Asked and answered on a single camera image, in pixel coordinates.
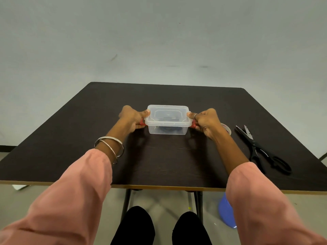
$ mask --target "dark wooden table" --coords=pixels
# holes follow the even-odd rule
[[[235,131],[247,125],[254,138],[292,167],[290,176],[266,166],[266,176],[285,193],[327,193],[327,167],[242,88],[89,83],[0,162],[0,183],[50,185],[94,141],[104,136],[124,105],[185,105],[193,112],[215,108],[246,156]],[[228,175],[212,141],[189,129],[185,136],[137,130],[113,166],[112,187],[223,191]]]

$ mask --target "bracelet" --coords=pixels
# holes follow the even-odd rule
[[[99,143],[100,139],[112,139],[112,140],[117,141],[118,143],[120,143],[120,145],[122,146],[122,149],[123,149],[123,152],[122,152],[120,155],[118,155],[117,158],[118,158],[118,157],[121,157],[121,156],[124,154],[125,148],[124,148],[124,146],[123,146],[123,143],[122,143],[119,139],[117,139],[117,138],[115,138],[115,137],[112,137],[112,136],[102,136],[102,137],[100,137],[100,138],[98,138],[98,139],[96,140],[96,142],[95,142],[95,144],[94,144],[94,147],[96,147],[96,145]]]
[[[113,151],[113,149],[111,148],[111,146],[109,145],[109,144],[107,144],[105,141],[103,141],[102,139],[100,139],[99,141],[101,141],[101,142],[104,142],[110,149],[111,149],[111,151],[113,152],[113,154],[115,155],[115,157],[116,157],[116,163],[112,163],[112,164],[117,164],[118,163],[118,158],[117,158],[117,156],[116,156],[116,153]]]

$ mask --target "transparent plastic box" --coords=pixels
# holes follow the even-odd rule
[[[186,106],[149,105],[151,113],[145,118],[150,134],[185,135],[192,125],[192,120],[186,116],[189,112]]]

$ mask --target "table edge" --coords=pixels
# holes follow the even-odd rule
[[[38,181],[2,181],[0,184],[7,185],[52,185],[53,182]],[[112,184],[112,188],[121,189],[153,189],[153,190],[178,190],[178,191],[213,191],[225,192],[226,188],[214,187],[192,187],[192,186],[165,186],[165,185],[116,185]],[[307,195],[327,195],[327,191],[302,191],[302,190],[281,190],[284,194],[307,194]]]

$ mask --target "black metal leg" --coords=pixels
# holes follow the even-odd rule
[[[198,217],[203,223],[203,192],[198,191]]]
[[[195,210],[197,210],[197,214],[199,214],[198,210],[198,192],[194,191],[194,200],[195,200]]]
[[[124,200],[124,205],[123,205],[123,211],[122,211],[122,217],[120,219],[120,222],[123,220],[129,206],[129,199],[130,199],[130,193],[132,192],[132,189],[126,189],[125,193],[125,200]]]

